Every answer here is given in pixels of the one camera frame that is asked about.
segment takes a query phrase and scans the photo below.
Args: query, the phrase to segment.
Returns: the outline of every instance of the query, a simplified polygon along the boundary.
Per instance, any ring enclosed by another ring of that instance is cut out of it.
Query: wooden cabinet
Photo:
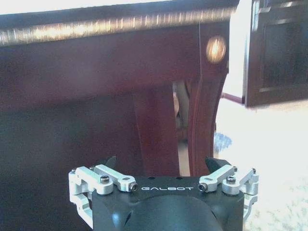
[[[248,107],[308,98],[308,2],[256,0],[241,10],[238,22],[251,23],[239,35],[231,25],[226,83],[239,80],[239,90],[231,94],[239,92]],[[237,39],[244,41],[240,54]]]

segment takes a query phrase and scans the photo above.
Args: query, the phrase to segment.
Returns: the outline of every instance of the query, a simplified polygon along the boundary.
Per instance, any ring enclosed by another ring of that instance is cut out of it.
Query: white wall
[[[244,96],[246,55],[250,35],[251,0],[240,0],[236,13],[230,19],[229,74],[223,93]]]

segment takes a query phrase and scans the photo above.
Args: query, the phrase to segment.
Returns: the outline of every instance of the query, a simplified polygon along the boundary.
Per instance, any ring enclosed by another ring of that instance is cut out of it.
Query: wooden furniture
[[[307,1],[239,6],[234,24],[231,19],[230,73],[223,91],[231,97],[225,97],[244,97],[248,107],[308,98]]]
[[[0,15],[0,229],[85,230],[72,167],[115,155],[125,174],[178,176],[175,81],[192,82],[190,170],[207,174],[236,4]]]

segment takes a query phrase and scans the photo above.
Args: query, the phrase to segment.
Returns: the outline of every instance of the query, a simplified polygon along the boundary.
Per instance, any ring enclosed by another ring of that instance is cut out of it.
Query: curved table leg
[[[222,36],[226,54],[221,62],[210,63],[206,46],[211,37]],[[228,72],[229,22],[200,25],[200,78],[192,82],[188,122],[188,153],[191,176],[209,173],[205,158],[213,156],[216,113],[223,84]]]

